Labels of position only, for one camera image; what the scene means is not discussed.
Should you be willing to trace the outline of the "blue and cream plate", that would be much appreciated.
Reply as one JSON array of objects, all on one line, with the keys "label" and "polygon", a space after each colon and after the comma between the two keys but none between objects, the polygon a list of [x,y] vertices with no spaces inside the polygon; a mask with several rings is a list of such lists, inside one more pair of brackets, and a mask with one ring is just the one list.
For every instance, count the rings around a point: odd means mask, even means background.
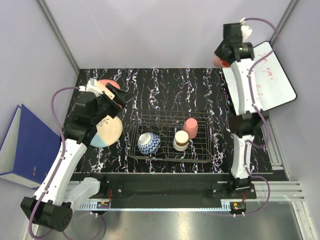
[{"label": "blue and cream plate", "polygon": [[97,133],[90,145],[95,148],[106,148],[118,141],[123,132],[123,124],[119,117],[106,116],[97,125]]}]

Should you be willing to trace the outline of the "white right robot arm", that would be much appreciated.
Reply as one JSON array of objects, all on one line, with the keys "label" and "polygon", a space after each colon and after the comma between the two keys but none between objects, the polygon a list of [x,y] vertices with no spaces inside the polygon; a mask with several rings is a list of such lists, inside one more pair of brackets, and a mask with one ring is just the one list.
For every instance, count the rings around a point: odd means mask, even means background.
[{"label": "white right robot arm", "polygon": [[233,135],[233,162],[227,182],[227,192],[232,198],[242,198],[253,192],[250,158],[255,133],[269,116],[256,89],[253,71],[255,54],[250,42],[245,42],[244,26],[240,22],[223,25],[223,39],[214,54],[229,64],[236,84],[238,107],[229,117]]}]

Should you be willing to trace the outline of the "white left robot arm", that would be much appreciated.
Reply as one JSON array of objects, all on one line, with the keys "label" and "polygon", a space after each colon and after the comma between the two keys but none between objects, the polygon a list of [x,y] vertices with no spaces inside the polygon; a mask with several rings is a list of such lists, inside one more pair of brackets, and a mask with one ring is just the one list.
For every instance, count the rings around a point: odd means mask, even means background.
[{"label": "white left robot arm", "polygon": [[29,234],[34,239],[37,236],[33,225],[63,232],[81,204],[92,196],[103,198],[108,193],[107,184],[94,177],[85,177],[66,193],[78,162],[97,133],[98,123],[105,117],[115,118],[135,96],[109,83],[106,88],[112,96],[94,83],[77,88],[80,94],[74,104],[73,118],[65,128],[59,129],[61,145],[57,156],[33,197],[24,197],[21,201],[20,207],[29,220]]}]

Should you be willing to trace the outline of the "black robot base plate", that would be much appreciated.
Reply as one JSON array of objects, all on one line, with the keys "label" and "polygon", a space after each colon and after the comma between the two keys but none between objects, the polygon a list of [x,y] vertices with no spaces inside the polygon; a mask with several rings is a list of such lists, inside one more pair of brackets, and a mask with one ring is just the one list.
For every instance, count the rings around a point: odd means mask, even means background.
[{"label": "black robot base plate", "polygon": [[228,193],[227,173],[104,173],[113,209],[208,209],[221,200],[257,199],[251,186],[245,196]]}]

